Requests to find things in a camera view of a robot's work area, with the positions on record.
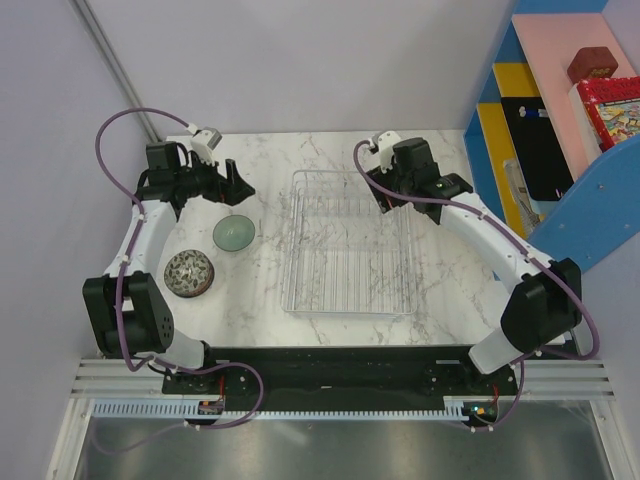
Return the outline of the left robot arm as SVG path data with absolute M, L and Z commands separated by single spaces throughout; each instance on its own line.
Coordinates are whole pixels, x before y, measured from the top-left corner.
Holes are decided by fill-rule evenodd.
M 132 218 L 121 247 L 105 272 L 84 282 L 82 295 L 98 349 L 110 359 L 156 360 L 184 368 L 185 382 L 208 393 L 219 369 L 205 360 L 204 342 L 180 332 L 155 274 L 169 235 L 192 198 L 235 206 L 253 196 L 234 160 L 207 164 L 177 142 L 146 147 L 147 168 L 132 200 Z

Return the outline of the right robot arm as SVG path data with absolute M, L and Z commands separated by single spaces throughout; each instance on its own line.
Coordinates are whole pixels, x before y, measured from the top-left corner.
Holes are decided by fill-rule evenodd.
M 378 164 L 356 168 L 382 212 L 410 205 L 472 247 L 502 282 L 509 299 L 499 326 L 472 346 L 458 368 L 467 392 L 483 392 L 494 372 L 544 349 L 584 318 L 581 272 L 571 259 L 555 260 L 527 244 L 494 215 L 460 175 L 440 172 L 429 143 L 392 131 L 364 140 Z

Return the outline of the green glass bowl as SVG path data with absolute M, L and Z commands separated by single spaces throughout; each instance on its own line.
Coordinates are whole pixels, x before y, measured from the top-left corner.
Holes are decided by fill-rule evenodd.
M 255 238 L 255 225 L 244 215 L 229 215 L 214 227 L 214 244 L 225 252 L 238 252 L 248 247 Z

